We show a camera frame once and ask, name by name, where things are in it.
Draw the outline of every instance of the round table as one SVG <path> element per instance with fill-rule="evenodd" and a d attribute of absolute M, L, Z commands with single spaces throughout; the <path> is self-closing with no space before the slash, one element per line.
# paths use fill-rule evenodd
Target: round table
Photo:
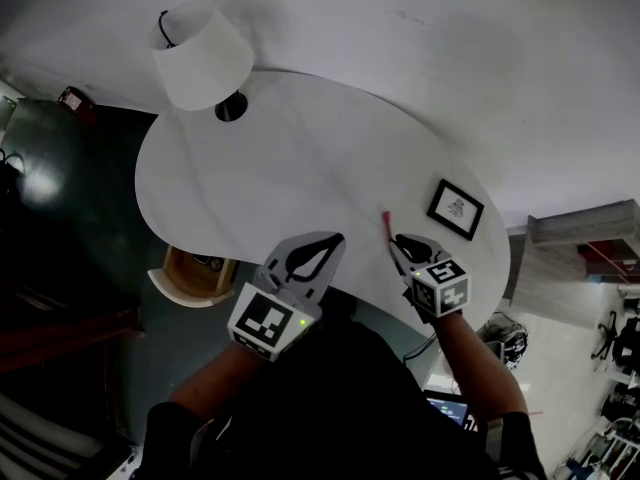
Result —
<path fill-rule="evenodd" d="M 338 231 L 347 243 L 332 286 L 424 335 L 402 297 L 381 213 L 393 233 L 440 242 L 472 276 L 464 314 L 479 328 L 496 309 L 509 273 L 502 220 L 475 176 L 424 126 L 385 101 L 308 75 L 255 72 L 238 121 L 214 109 L 161 114 L 136 166 L 138 205 L 165 242 L 198 254 L 263 263 L 283 239 Z M 485 205 L 472 241 L 426 216 L 445 178 Z"/>

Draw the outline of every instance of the screen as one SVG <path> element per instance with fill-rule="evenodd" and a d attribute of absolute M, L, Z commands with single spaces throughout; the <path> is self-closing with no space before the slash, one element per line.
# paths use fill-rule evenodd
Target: screen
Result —
<path fill-rule="evenodd" d="M 451 418 L 458 425 L 462 426 L 464 424 L 464 417 L 467 414 L 467 404 L 447 402 L 445 400 L 438 400 L 437 398 L 427 398 L 427 400 L 442 414 Z"/>

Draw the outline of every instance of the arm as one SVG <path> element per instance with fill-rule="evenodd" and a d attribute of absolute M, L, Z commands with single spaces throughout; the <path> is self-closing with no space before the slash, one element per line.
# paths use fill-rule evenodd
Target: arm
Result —
<path fill-rule="evenodd" d="M 187 379 L 170 401 L 149 411 L 141 480 L 186 478 L 194 435 L 207 421 L 229 409 L 267 361 L 231 343 Z"/>
<path fill-rule="evenodd" d="M 185 407 L 202 422 L 221 416 L 267 361 L 231 343 L 213 361 L 187 379 L 170 401 Z"/>
<path fill-rule="evenodd" d="M 527 413 L 518 383 L 460 313 L 438 319 L 434 328 L 460 391 L 479 422 L 506 413 Z"/>

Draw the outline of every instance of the picture frame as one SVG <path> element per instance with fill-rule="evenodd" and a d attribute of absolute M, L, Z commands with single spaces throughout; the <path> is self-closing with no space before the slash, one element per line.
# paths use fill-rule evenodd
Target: picture frame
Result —
<path fill-rule="evenodd" d="M 427 215 L 467 240 L 473 240 L 484 205 L 447 180 L 440 180 Z"/>

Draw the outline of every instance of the sleeve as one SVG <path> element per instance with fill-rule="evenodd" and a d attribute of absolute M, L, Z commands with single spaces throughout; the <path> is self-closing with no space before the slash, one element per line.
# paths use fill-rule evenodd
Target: sleeve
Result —
<path fill-rule="evenodd" d="M 500 478 L 546 480 L 528 415 L 508 413 L 482 430 L 486 435 L 485 451 L 498 467 Z"/>
<path fill-rule="evenodd" d="M 165 402 L 149 411 L 142 463 L 136 480 L 187 478 L 191 441 L 202 427 L 200 419 L 185 407 Z"/>

